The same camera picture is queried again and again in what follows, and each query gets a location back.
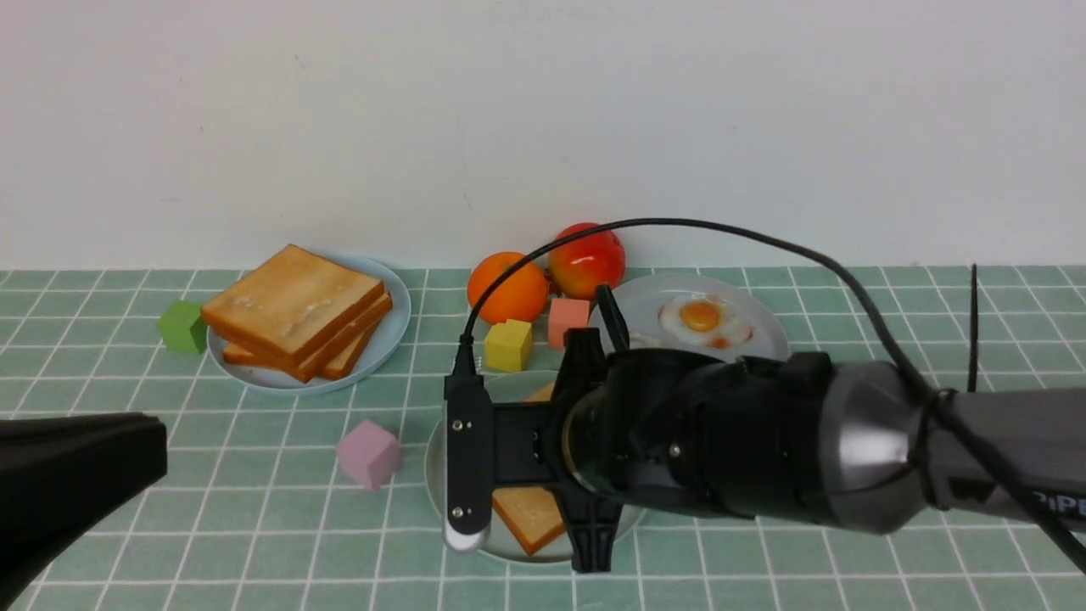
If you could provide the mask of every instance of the stack of toast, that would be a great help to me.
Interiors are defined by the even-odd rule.
[[[384,282],[289,244],[203,305],[227,342],[227,364],[273,369],[301,383],[354,369],[392,296]]]
[[[553,391],[554,383],[551,383],[525,402],[547,402]],[[535,555],[566,532],[558,504],[545,488],[498,488],[491,496],[491,505],[528,556]]]

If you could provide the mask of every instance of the green tile tablecloth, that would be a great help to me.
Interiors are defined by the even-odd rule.
[[[629,277],[665,269],[631,269]],[[796,349],[884,358],[855,301],[820,268],[704,268],[748,288]],[[905,351],[963,387],[968,269],[856,269]],[[1071,611],[1086,580],[1034,527],[927,512],[891,537],[772,520],[651,513],[614,572],[509,567],[442,544],[422,485],[441,377],[466,315],[464,269],[409,269],[416,316],[372,378],[294,402],[242,390],[206,356],[165,352],[155,318],[238,270],[0,271],[0,418],[139,410],[169,428],[171,472],[99,524],[16,609],[583,609]],[[1086,385],[1086,267],[986,267],[981,386]],[[533,369],[560,355],[536,335]],[[404,467],[368,493],[336,466],[364,419],[396,433]]]

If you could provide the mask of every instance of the green cube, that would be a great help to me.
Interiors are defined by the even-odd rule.
[[[207,324],[200,317],[200,304],[174,301],[156,324],[166,348],[175,353],[202,355],[207,349]]]

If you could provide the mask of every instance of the red apple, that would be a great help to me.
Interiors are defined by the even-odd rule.
[[[555,239],[595,226],[597,222],[578,222]],[[555,283],[567,296],[592,298],[596,285],[606,282],[615,288],[622,281],[626,249],[614,231],[594,233],[551,251],[548,266]]]

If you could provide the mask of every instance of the white plate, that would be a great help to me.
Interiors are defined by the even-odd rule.
[[[487,384],[487,391],[490,393],[490,398],[496,404],[523,402],[532,393],[554,382],[557,377],[558,372],[556,371],[513,373],[492,380]],[[444,431],[444,423],[439,423],[434,428],[433,434],[430,435],[430,444],[426,448],[426,488],[430,493],[433,510],[438,512],[441,520],[444,520],[444,511],[441,507],[444,506],[445,498]],[[617,542],[629,534],[644,514],[645,510],[641,508],[629,506],[622,508],[622,517],[619,519],[615,540]],[[573,546],[570,545],[569,537],[565,534],[533,556],[528,556],[502,518],[493,510],[491,510],[490,524],[490,536],[480,549],[487,556],[519,564],[554,564],[569,562],[573,557]]]
[[[745,344],[724,349],[689,346],[669,339],[660,327],[660,308],[682,293],[714,294],[723,298],[741,317],[754,326],[754,336]],[[614,294],[619,311],[626,319],[626,327],[630,331],[631,345],[634,344],[634,334],[637,334],[659,342],[662,348],[699,353],[722,361],[733,361],[737,357],[745,356],[783,361],[788,357],[788,339],[776,317],[749,292],[728,282],[696,273],[653,273],[619,284]],[[604,352],[613,353],[614,347],[599,308],[593,308],[589,327],[599,330]]]
[[[315,378],[306,384],[302,384],[280,371],[227,364],[223,360],[223,348],[226,347],[226,341],[216,335],[211,328],[207,328],[207,351],[211,352],[211,358],[214,359],[215,364],[226,375],[253,391],[273,395],[300,396],[321,395],[351,386],[383,366],[395,352],[396,347],[400,346],[404,333],[407,332],[407,323],[411,321],[412,310],[411,293],[407,291],[407,284],[392,269],[365,256],[331,254],[319,251],[313,252],[345,267],[381,278],[384,281],[384,288],[389,291],[389,295],[392,296],[392,311],[381,320],[381,324],[374,332],[374,336],[369,340],[369,344],[362,353],[362,357],[358,358],[358,362],[355,364],[354,370],[350,374],[334,381]]]

